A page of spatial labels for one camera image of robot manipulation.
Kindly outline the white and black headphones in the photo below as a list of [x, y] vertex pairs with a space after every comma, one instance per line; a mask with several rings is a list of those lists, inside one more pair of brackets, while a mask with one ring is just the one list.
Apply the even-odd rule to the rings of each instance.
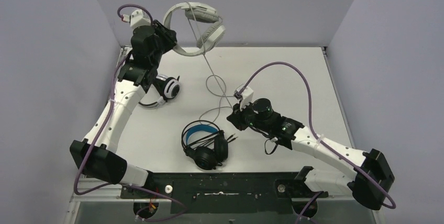
[[165, 104], [166, 102], [175, 99], [181, 89], [180, 76], [171, 77], [163, 74], [158, 74], [153, 82], [154, 87], [159, 93], [160, 97], [156, 102], [145, 104], [139, 102], [138, 104], [145, 108], [156, 108]]

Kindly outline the black headphones with blue band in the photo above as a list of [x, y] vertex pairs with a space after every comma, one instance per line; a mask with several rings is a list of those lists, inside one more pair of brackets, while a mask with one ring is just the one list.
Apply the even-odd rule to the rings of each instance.
[[228, 159], [229, 141], [225, 132], [214, 122], [195, 120], [181, 133], [181, 146], [185, 155], [202, 170], [215, 170]]

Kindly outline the grey white headphones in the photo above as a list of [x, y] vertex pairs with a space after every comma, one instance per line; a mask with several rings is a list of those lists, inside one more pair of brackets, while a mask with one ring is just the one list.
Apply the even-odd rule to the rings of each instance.
[[195, 28], [198, 32], [196, 37], [197, 50], [188, 52], [176, 43], [173, 47], [175, 53], [185, 57], [196, 57], [204, 55], [219, 44], [225, 35], [226, 28], [217, 9], [200, 2], [178, 3], [172, 6], [164, 15], [163, 25], [166, 28], [171, 28], [173, 13], [179, 9], [184, 11], [184, 15], [189, 21], [196, 23]]

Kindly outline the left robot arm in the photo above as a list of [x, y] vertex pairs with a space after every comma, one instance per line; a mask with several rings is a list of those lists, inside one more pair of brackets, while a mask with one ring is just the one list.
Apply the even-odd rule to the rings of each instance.
[[154, 20], [137, 26], [132, 49], [118, 64], [108, 102], [83, 140], [74, 140], [70, 153], [79, 173], [109, 184], [134, 185], [142, 196], [153, 193], [150, 171], [129, 164], [116, 151], [120, 136], [138, 103], [158, 75], [163, 54], [176, 46], [176, 33]]

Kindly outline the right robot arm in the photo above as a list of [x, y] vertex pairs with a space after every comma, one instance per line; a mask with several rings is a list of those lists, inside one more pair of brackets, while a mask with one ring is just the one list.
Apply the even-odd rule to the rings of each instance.
[[294, 182], [301, 196], [312, 192], [351, 195], [359, 204], [371, 209], [394, 209], [389, 191], [395, 181], [383, 152], [354, 149], [312, 132], [301, 122], [275, 112], [271, 102], [260, 98], [243, 106], [237, 103], [227, 120], [238, 130], [251, 129], [277, 145], [312, 156], [338, 171], [338, 174], [310, 168]]

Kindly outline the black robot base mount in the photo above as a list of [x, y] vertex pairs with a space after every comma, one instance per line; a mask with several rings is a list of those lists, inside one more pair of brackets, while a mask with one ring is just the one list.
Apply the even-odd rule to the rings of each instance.
[[156, 173], [149, 189], [184, 204], [189, 214], [291, 214], [292, 199], [310, 199], [315, 192], [298, 172]]

